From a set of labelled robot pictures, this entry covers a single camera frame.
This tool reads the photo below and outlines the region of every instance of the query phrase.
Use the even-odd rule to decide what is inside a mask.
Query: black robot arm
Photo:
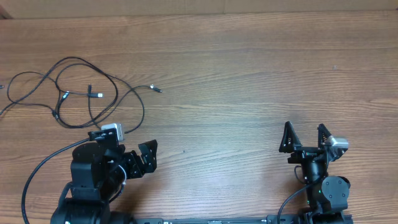
[[[290,153],[290,164],[300,164],[305,181],[309,208],[301,210],[303,223],[353,223],[348,208],[349,181],[345,177],[329,176],[329,162],[339,159],[348,150],[345,138],[336,138],[325,125],[318,127],[318,147],[303,147],[292,123],[285,123],[279,152]]]
[[[139,144],[139,157],[135,151],[125,152],[120,124],[103,126],[101,131],[92,131],[90,141],[73,150],[70,165],[72,181],[61,194],[58,208],[51,224],[127,224],[130,214],[110,212],[109,203],[114,194],[119,195],[127,179],[142,177],[156,170],[157,142],[152,140]],[[72,198],[65,198],[68,191]]]

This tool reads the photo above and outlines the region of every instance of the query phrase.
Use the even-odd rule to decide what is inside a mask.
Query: cable connector
[[[55,110],[52,110],[51,113],[52,113],[52,116],[53,116],[55,119],[58,119],[58,118],[59,118],[59,117],[58,117],[58,114],[57,114],[57,112],[56,112]]]
[[[102,98],[104,97],[103,93],[89,93],[87,94],[89,97],[93,97],[93,98]]]
[[[62,96],[60,103],[62,103],[64,100],[66,100],[68,98],[68,96],[69,96],[69,91],[66,91],[65,94]]]
[[[150,88],[155,90],[158,93],[162,93],[163,92],[160,88],[157,88],[154,84],[150,84]]]
[[[88,85],[88,89],[87,89],[87,96],[88,97],[93,97],[93,98],[102,98],[104,97],[103,93],[92,93],[91,92],[91,84]]]

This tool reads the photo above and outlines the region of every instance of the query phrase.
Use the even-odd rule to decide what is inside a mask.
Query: wooden surface
[[[261,217],[276,214],[301,186],[288,154],[278,153],[291,120],[307,146],[325,123],[351,147],[329,166],[352,184],[347,213],[357,223],[398,218],[398,11],[108,17],[0,21],[0,83],[26,70],[46,72],[57,60],[81,56],[140,90],[144,124],[125,145],[157,139],[158,169],[129,180],[112,209],[136,217]],[[105,99],[108,82],[74,68],[61,86]],[[16,80],[11,95],[38,81]],[[54,106],[45,82],[27,101]],[[0,90],[0,105],[6,106]],[[88,120],[86,98],[71,96],[62,113]],[[123,101],[107,123],[133,127],[141,106]],[[48,109],[15,106],[0,118],[0,223],[22,223],[23,186],[47,155],[86,138],[94,128],[65,129]],[[53,158],[34,177],[27,196],[31,223],[48,223],[70,181],[71,151]],[[305,206],[301,196],[285,212]]]
[[[398,0],[0,0],[7,18],[395,10]]]

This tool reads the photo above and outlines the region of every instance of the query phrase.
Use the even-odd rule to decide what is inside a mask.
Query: black cable
[[[109,203],[113,202],[115,199],[117,199],[118,196],[120,196],[123,193],[124,190],[124,184],[122,184],[122,186],[120,186],[119,192],[116,193],[116,195],[114,195],[110,200]]]
[[[277,223],[280,224],[280,215],[282,214],[282,211],[285,207],[285,205],[287,204],[287,202],[289,202],[290,200],[292,200],[294,197],[296,197],[299,193],[303,192],[304,190],[306,190],[309,187],[314,186],[315,184],[317,184],[320,180],[322,180],[322,178],[324,178],[324,176],[327,175],[328,173],[328,167],[329,167],[329,153],[328,151],[325,149],[326,154],[326,166],[325,166],[325,171],[323,173],[322,176],[320,176],[317,180],[313,181],[311,184],[307,184],[306,186],[304,186],[303,188],[301,188],[300,190],[294,192],[291,196],[289,196],[284,202],[283,204],[280,206],[279,211],[278,211],[278,216],[277,216]]]
[[[305,184],[304,181],[302,181],[302,180],[299,179],[299,177],[298,177],[298,175],[297,175],[297,168],[301,168],[301,166],[295,166],[295,167],[294,167],[294,176],[296,176],[296,179],[297,179],[300,183]]]
[[[60,66],[60,64],[61,64],[62,62],[66,61],[66,60],[68,60],[68,59],[77,59],[77,60],[80,60],[80,61],[82,61],[82,62],[84,62],[84,63],[72,63],[72,64],[69,64],[69,65],[67,65],[67,66],[65,66],[64,68],[61,69],[61,71],[58,73],[56,79],[50,78],[49,75],[50,75],[58,66]],[[93,69],[94,71],[98,72],[99,74],[104,75],[104,76],[112,83],[112,85],[114,86],[114,89],[115,89],[115,97],[114,97],[114,99],[112,100],[112,102],[111,102],[107,107],[105,107],[105,108],[104,108],[101,112],[99,112],[96,116],[93,116],[93,114],[92,114],[92,112],[91,112],[91,100],[90,100],[90,99],[91,99],[92,97],[97,97],[97,96],[93,96],[93,94],[91,93],[91,90],[90,90],[89,93],[71,92],[71,91],[66,91],[66,90],[61,89],[60,86],[59,86],[59,84],[58,84],[58,80],[59,80],[61,74],[62,74],[66,69],[68,69],[68,68],[70,68],[70,67],[74,67],[74,66],[86,66],[86,67],[89,67],[89,68]],[[33,74],[36,74],[36,75],[40,75],[40,76],[42,76],[42,79],[39,81],[39,83],[38,83],[28,94],[24,95],[23,97],[19,98],[18,100],[13,100],[13,99],[11,99],[11,97],[9,96],[9,90],[10,90],[10,87],[11,87],[12,82],[13,82],[14,79],[15,79],[16,77],[18,77],[19,75],[27,74],[27,73],[33,73]],[[57,104],[55,105],[55,108],[53,109],[53,108],[52,108],[51,106],[49,106],[49,105],[44,105],[44,104],[40,104],[40,103],[22,103],[21,101],[24,100],[25,98],[27,98],[28,96],[30,96],[34,91],[36,91],[36,89],[38,89],[38,87],[43,83],[43,81],[44,81],[45,79],[49,79],[49,80],[51,80],[52,82],[54,82],[55,87],[56,87],[57,90],[58,90],[58,100],[57,100]],[[126,93],[124,96],[122,96],[122,98],[121,98],[119,101],[118,101],[118,98],[119,98],[119,91],[118,91],[118,88],[117,88],[115,82],[113,82],[113,80],[121,81],[121,82],[123,82],[123,83],[129,88],[129,90],[127,91],[127,93]],[[138,93],[136,92],[136,88],[140,88],[140,87],[150,88],[150,89],[152,89],[152,90],[154,90],[154,91],[157,91],[157,92],[159,92],[159,93],[162,92],[162,90],[160,90],[160,89],[158,89],[158,88],[156,88],[156,87],[154,87],[154,86],[152,86],[152,85],[151,85],[151,86],[142,86],[142,85],[141,85],[141,86],[132,87],[130,84],[128,84],[128,82],[126,82],[126,81],[124,81],[124,80],[122,80],[122,79],[120,79],[120,78],[118,78],[118,77],[115,77],[115,76],[112,76],[112,75],[109,75],[109,74],[105,73],[104,71],[102,71],[101,69],[99,69],[98,67],[96,67],[95,65],[93,65],[93,64],[91,64],[91,63],[89,63],[89,62],[87,62],[86,60],[84,60],[84,59],[82,59],[82,58],[79,58],[79,57],[65,57],[65,58],[61,59],[60,61],[58,61],[46,74],[42,74],[42,73],[39,73],[39,72],[22,72],[22,73],[19,73],[19,74],[15,75],[15,76],[11,79],[11,81],[9,82],[9,85],[8,85],[8,88],[7,88],[7,97],[8,97],[8,99],[11,101],[11,103],[10,103],[9,105],[7,105],[7,106],[0,112],[0,115],[2,115],[3,112],[5,112],[7,109],[9,109],[9,108],[10,108],[11,106],[13,106],[13,105],[44,106],[44,107],[46,107],[46,108],[48,108],[48,109],[51,110],[52,116],[54,116],[54,118],[56,119],[56,121],[57,121],[61,126],[63,126],[64,128],[87,128],[87,127],[90,127],[90,126],[93,126],[93,125],[97,126],[97,128],[100,128],[100,126],[98,125],[98,123],[104,121],[108,116],[110,116],[110,115],[115,111],[115,109],[119,106],[120,102],[124,99],[124,97],[125,97],[128,93],[133,92],[133,93],[137,96],[137,98],[139,99],[139,101],[140,101],[140,103],[141,103],[141,106],[142,106],[142,118],[141,118],[139,124],[138,124],[136,127],[134,127],[134,128],[132,128],[132,129],[127,130],[127,131],[124,132],[125,134],[127,134],[127,133],[130,133],[130,132],[134,131],[135,129],[137,129],[137,128],[142,124],[142,122],[143,122],[143,120],[144,120],[144,116],[145,116],[145,115],[144,115],[144,113],[145,113],[144,103],[143,103],[141,97],[140,97],[140,96],[138,95]],[[60,110],[61,110],[62,103],[66,100],[66,98],[68,97],[68,95],[81,95],[81,96],[87,96],[87,97],[88,97],[88,111],[89,111],[90,118],[91,118],[89,121],[87,121],[87,122],[85,122],[85,123],[83,123],[83,124],[74,125],[74,124],[68,124],[66,121],[64,121],[64,120],[62,119],[61,114],[60,114],[60,113],[61,113]]]
[[[29,224],[29,221],[28,221],[27,216],[26,216],[25,198],[26,198],[27,188],[29,187],[29,184],[30,184],[30,182],[32,181],[33,176],[36,174],[36,172],[37,172],[49,159],[53,158],[54,156],[60,154],[60,153],[63,152],[63,151],[66,151],[66,150],[70,149],[71,147],[78,146],[78,145],[83,144],[84,142],[88,142],[88,141],[89,141],[89,139],[86,138],[86,139],[83,139],[83,140],[78,141],[78,142],[76,142],[76,143],[73,143],[73,144],[71,144],[71,145],[69,145],[69,146],[67,146],[67,147],[64,147],[63,149],[58,150],[57,152],[55,152],[55,153],[53,153],[53,154],[47,156],[47,158],[45,158],[45,159],[44,159],[40,164],[38,164],[37,167],[33,170],[33,172],[31,173],[31,175],[30,175],[29,178],[27,179],[26,184],[25,184],[25,187],[24,187],[24,191],[22,192],[21,210],[22,210],[22,217],[24,218],[24,221],[25,221],[26,224]]]
[[[67,197],[67,194],[68,194],[69,190],[72,188],[72,186],[73,186],[72,181],[67,183],[64,186],[64,188],[62,190],[62,193],[61,193],[61,196],[60,196],[60,199],[58,200],[58,208],[60,208],[62,203],[65,201],[65,198]]]

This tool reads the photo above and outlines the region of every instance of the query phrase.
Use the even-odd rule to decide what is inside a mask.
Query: black bracket
[[[284,136],[282,138],[282,142],[280,143],[279,152],[292,153],[302,146],[303,145],[301,144],[299,137],[297,137],[293,129],[293,124],[290,121],[286,122]]]
[[[157,168],[157,141],[139,144],[138,148],[141,151],[142,160],[135,151],[125,154],[127,179],[141,178],[145,173],[155,172]]]

